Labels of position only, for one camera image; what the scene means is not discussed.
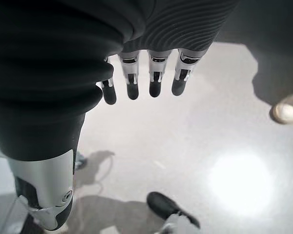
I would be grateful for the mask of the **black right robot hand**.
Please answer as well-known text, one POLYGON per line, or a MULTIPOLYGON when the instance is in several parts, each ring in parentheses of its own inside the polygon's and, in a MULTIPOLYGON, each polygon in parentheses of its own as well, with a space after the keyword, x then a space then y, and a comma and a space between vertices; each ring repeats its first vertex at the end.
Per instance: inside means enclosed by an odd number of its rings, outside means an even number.
POLYGON ((236 7, 235 0, 0 0, 0 150, 17 197, 49 231, 73 204, 73 175, 86 112, 116 101, 118 55, 130 99, 138 97, 138 57, 149 53, 156 97, 167 58, 179 51, 172 93, 236 7))

